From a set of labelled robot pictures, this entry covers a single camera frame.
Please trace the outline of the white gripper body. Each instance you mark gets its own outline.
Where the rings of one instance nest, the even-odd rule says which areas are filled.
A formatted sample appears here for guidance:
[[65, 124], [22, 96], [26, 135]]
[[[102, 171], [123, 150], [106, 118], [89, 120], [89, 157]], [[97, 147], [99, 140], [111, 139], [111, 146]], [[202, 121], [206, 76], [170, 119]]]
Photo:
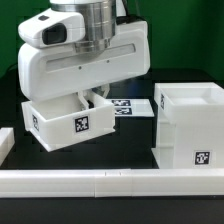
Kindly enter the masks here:
[[25, 43], [18, 54], [21, 91], [35, 102], [141, 76], [149, 68], [145, 21], [117, 26], [103, 51], [78, 53], [72, 44], [38, 49]]

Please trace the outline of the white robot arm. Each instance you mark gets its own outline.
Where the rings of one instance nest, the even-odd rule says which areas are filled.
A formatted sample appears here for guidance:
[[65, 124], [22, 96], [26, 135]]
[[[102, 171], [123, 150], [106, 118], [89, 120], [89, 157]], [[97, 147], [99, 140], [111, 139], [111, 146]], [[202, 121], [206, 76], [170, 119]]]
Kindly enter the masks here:
[[83, 94], [150, 68], [148, 24], [129, 17], [122, 0], [50, 0], [18, 33], [19, 81], [31, 101]]

